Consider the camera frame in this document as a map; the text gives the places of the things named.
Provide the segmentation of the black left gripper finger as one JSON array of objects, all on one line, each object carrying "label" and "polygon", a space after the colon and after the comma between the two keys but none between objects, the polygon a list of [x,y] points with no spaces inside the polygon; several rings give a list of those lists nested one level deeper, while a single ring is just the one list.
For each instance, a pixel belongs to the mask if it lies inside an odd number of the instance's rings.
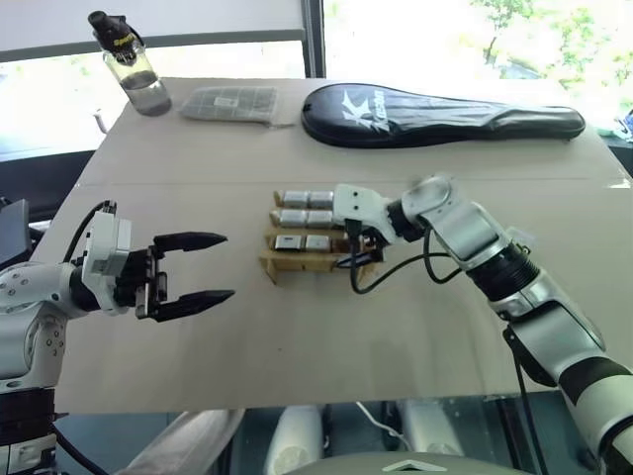
[{"label": "black left gripper finger", "polygon": [[194,316],[223,303],[235,294],[233,290],[207,290],[180,296],[176,301],[159,304],[156,320],[159,323]]},{"label": "black left gripper finger", "polygon": [[153,238],[158,252],[164,253],[175,250],[185,252],[209,248],[227,241],[227,237],[207,232],[182,232],[161,235]]}]

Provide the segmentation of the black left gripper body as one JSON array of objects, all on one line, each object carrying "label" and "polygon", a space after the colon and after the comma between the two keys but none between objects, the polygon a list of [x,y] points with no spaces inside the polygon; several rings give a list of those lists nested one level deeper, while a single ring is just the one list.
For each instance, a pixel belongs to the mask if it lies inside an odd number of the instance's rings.
[{"label": "black left gripper body", "polygon": [[167,300],[167,274],[159,268],[166,243],[167,237],[155,237],[149,247],[131,252],[116,278],[115,302],[133,308],[140,320],[157,320],[161,304]]}]

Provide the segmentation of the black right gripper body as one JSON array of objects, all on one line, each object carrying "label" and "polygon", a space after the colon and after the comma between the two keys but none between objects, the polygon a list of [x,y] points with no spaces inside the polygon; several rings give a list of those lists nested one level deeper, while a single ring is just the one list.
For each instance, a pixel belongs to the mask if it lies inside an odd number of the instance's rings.
[{"label": "black right gripper body", "polygon": [[357,220],[346,220],[344,229],[348,254],[344,263],[380,263],[384,261],[385,241],[373,228],[364,228]]}]

